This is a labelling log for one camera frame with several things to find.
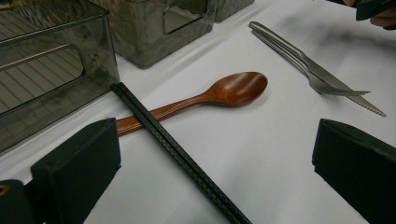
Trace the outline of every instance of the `metal fork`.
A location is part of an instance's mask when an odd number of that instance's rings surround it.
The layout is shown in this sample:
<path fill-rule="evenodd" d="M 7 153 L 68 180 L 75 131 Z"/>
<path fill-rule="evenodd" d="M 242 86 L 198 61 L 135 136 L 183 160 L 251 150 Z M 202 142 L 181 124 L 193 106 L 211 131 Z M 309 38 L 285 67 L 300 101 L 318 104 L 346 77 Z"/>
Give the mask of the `metal fork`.
<path fill-rule="evenodd" d="M 252 33 L 255 36 L 257 36 L 262 42 L 264 42 L 266 45 L 268 45 L 270 48 L 272 48 L 276 52 L 278 52 L 281 56 L 283 56 L 286 60 L 288 60 L 294 66 L 296 66 L 308 78 L 309 86 L 311 86 L 311 88 L 314 89 L 315 91 L 317 91 L 319 93 L 327 93 L 327 94 L 341 95 L 341 96 L 363 95 L 368 92 L 368 91 L 346 91 L 346 90 L 341 90 L 341 89 L 338 89 L 338 88 L 328 85 L 327 83 L 323 82 L 322 80 L 320 80 L 317 77 L 315 77 L 314 75 L 312 75 L 304 63 L 301 63 L 291 53 L 284 50 L 276 42 L 272 42 L 271 39 L 263 37 L 261 34 L 259 34 L 258 32 L 254 31 L 254 30 L 252 31 Z"/>
<path fill-rule="evenodd" d="M 301 72 L 303 72 L 303 74 L 305 74 L 306 77 L 309 79 L 309 85 L 315 91 L 317 91 L 319 93 L 328 93 L 328 94 L 341 95 L 341 96 L 359 96 L 359 95 L 363 95 L 363 94 L 369 92 L 369 91 L 353 91 L 353 90 L 338 89 L 334 85 L 329 83 L 328 81 L 317 78 L 315 75 L 313 75 L 311 73 L 310 67 L 308 67 L 308 65 L 306 63 L 301 62 L 301 59 L 299 57 L 296 57 L 293 54 L 293 51 L 290 52 L 290 49 L 288 48 L 289 45 L 282 45 L 286 41 L 278 43 L 277 39 L 273 38 L 272 36 L 268 35 L 265 32 L 262 32 L 262 29 L 258 29 L 257 25 L 255 23 L 250 24 L 251 28 L 253 28 L 252 33 L 255 36 L 257 36 L 266 45 L 268 45 L 269 47 L 274 49 L 276 52 L 278 52 L 281 56 L 283 56 L 286 60 L 288 60 L 294 66 L 296 66 Z"/>

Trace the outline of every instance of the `black object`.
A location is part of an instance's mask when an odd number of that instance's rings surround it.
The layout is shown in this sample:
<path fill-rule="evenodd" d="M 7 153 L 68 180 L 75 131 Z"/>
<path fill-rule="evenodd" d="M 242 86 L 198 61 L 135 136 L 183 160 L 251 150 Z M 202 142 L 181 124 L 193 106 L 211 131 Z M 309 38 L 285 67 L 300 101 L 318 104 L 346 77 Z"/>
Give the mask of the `black object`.
<path fill-rule="evenodd" d="M 35 163 L 25 187 L 0 182 L 0 223 L 83 223 L 119 169 L 116 120 L 90 124 Z"/>
<path fill-rule="evenodd" d="M 396 148 L 350 125 L 321 119 L 315 172 L 371 224 L 396 223 Z"/>
<path fill-rule="evenodd" d="M 327 0 L 330 2 L 344 5 L 343 0 Z M 372 18 L 375 15 L 387 10 L 390 7 L 396 6 L 396 0 L 357 0 L 353 5 L 356 10 L 356 20 L 364 21 Z M 386 30 L 393 30 L 396 27 L 384 27 Z"/>
<path fill-rule="evenodd" d="M 137 119 L 232 223 L 251 223 L 123 83 L 113 84 L 110 89 L 134 112 Z"/>

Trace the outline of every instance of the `transparent plastic container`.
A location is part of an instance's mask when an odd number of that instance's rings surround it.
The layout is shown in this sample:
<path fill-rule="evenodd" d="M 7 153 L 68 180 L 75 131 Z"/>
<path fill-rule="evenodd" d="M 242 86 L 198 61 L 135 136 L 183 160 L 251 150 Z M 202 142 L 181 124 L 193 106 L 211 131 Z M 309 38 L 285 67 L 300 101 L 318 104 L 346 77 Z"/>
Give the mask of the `transparent plastic container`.
<path fill-rule="evenodd" d="M 109 10 L 116 52 L 140 68 L 209 33 L 216 0 L 92 0 Z"/>
<path fill-rule="evenodd" d="M 107 11 L 85 0 L 0 2 L 0 154 L 109 91 Z"/>
<path fill-rule="evenodd" d="M 254 0 L 218 0 L 215 21 L 224 21 L 253 2 Z"/>

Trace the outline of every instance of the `spoon bowl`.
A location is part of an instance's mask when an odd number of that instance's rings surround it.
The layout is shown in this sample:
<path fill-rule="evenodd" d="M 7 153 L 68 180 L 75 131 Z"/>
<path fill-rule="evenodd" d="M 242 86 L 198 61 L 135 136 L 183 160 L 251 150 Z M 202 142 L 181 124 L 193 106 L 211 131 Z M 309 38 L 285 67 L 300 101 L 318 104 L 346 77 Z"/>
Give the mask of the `spoon bowl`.
<path fill-rule="evenodd" d="M 258 72 L 237 73 L 215 82 L 207 91 L 191 98 L 165 105 L 151 110 L 157 120 L 164 120 L 194 105 L 248 105 L 256 100 L 267 87 L 265 75 Z M 119 136 L 132 133 L 143 128 L 134 116 L 118 119 Z"/>

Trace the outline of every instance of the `white table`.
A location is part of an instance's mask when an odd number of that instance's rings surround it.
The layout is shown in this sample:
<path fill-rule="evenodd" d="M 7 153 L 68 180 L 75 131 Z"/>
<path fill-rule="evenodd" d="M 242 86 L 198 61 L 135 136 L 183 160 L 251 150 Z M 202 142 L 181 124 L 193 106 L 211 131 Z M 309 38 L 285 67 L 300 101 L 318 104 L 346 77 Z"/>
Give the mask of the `white table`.
<path fill-rule="evenodd" d="M 230 74 L 257 71 L 265 93 L 238 108 L 197 106 L 162 122 L 253 223 L 367 223 L 314 172 L 321 118 L 355 126 L 396 147 L 396 33 L 355 21 L 355 9 L 324 0 L 256 0 L 211 33 L 140 70 L 117 57 L 120 79 L 148 109 L 205 91 Z M 248 28 L 266 25 L 365 99 L 320 95 Z M 29 167 L 78 130 L 131 112 L 112 92 L 0 158 L 0 179 L 28 183 Z M 122 167 L 86 223 L 228 223 L 146 131 L 120 138 Z"/>

